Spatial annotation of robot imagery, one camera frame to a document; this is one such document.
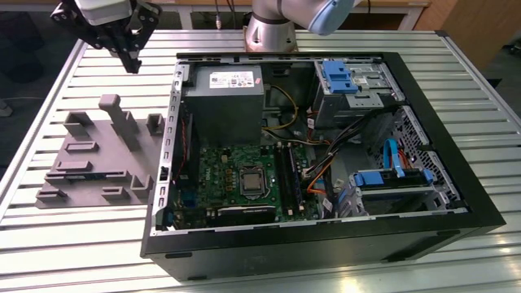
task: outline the motherboard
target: motherboard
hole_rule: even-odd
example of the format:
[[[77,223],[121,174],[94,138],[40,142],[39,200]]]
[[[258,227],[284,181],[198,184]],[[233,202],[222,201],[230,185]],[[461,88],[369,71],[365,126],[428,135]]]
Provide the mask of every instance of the motherboard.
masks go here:
[[[202,148],[198,188],[181,192],[181,226],[317,219],[317,203],[300,186],[308,164],[301,144]]]

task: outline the ram slot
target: ram slot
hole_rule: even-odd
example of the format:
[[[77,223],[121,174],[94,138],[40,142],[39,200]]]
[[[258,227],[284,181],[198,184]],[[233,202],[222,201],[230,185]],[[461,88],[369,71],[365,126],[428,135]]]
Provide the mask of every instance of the ram slot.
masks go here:
[[[282,145],[277,145],[274,148],[274,167],[277,170],[278,178],[278,191],[280,191],[280,200],[284,214],[293,215],[293,201],[292,201],[292,188],[288,181],[286,173],[286,152]]]
[[[289,157],[289,168],[288,171],[288,177],[292,185],[292,194],[294,196],[294,203],[296,207],[298,207],[298,211],[304,211],[302,206],[302,191],[300,190],[300,176],[298,176],[298,170],[296,168],[296,159],[293,154],[293,148],[292,145],[288,145],[288,157]]]

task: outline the cpu socket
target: cpu socket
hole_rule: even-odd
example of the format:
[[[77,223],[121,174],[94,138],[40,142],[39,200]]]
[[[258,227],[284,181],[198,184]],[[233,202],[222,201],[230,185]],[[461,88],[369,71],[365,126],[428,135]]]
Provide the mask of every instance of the cpu socket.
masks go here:
[[[240,168],[240,192],[249,200],[266,197],[265,171],[261,166],[242,166]]]

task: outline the power supply label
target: power supply label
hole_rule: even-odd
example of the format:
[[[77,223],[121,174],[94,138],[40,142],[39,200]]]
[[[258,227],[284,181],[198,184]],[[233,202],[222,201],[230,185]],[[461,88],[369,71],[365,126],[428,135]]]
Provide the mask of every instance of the power supply label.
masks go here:
[[[212,72],[210,89],[254,87],[253,71]]]

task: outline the metal table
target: metal table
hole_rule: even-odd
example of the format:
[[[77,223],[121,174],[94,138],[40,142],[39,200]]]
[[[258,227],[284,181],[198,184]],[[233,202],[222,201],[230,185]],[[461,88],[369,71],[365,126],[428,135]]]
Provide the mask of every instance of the metal table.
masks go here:
[[[328,37],[298,32],[297,39],[301,51],[401,53],[508,222],[490,234],[416,262],[180,284],[138,257],[145,206],[37,210],[35,195],[64,140],[68,111],[105,119],[96,110],[98,96],[117,93],[134,118],[165,113],[176,52],[242,51],[241,36],[240,31],[157,31],[141,52],[138,75],[125,74],[108,51],[76,44],[0,183],[0,291],[520,292],[521,122],[450,39],[433,32]]]

